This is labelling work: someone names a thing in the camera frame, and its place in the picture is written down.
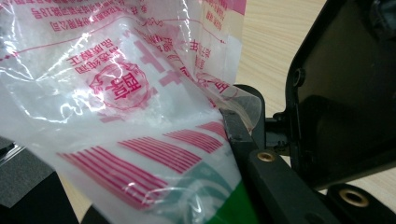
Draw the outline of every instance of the plastic bag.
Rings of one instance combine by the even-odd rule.
[[[230,85],[246,2],[2,1],[0,135],[114,223],[204,223],[243,195],[217,108],[260,115]]]

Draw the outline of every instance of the pink stamp logo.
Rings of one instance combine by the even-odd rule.
[[[139,107],[149,99],[145,73],[134,63],[113,63],[97,74],[91,89],[105,105],[119,110]]]

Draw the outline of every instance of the brass screw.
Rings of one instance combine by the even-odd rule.
[[[352,204],[357,207],[367,207],[369,205],[369,200],[366,196],[357,192],[353,189],[341,189],[339,191],[341,198],[349,204]]]
[[[259,154],[257,154],[257,158],[259,158],[259,160],[261,161],[274,161],[275,157],[268,152],[260,152]]]

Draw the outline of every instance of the wooden table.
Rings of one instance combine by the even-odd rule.
[[[237,83],[258,89],[266,101],[266,116],[285,107],[286,75],[294,54],[323,7],[324,0],[247,0],[244,47]],[[396,211],[396,169],[351,184],[371,192]],[[79,219],[89,200],[67,181],[64,185]]]

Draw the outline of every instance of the light wood surface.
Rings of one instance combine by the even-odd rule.
[[[267,117],[284,110],[291,60],[324,3],[324,0],[247,0],[237,83],[250,85],[262,93]],[[67,181],[63,183],[81,219],[91,203]],[[396,169],[352,184],[366,189],[396,211]]]

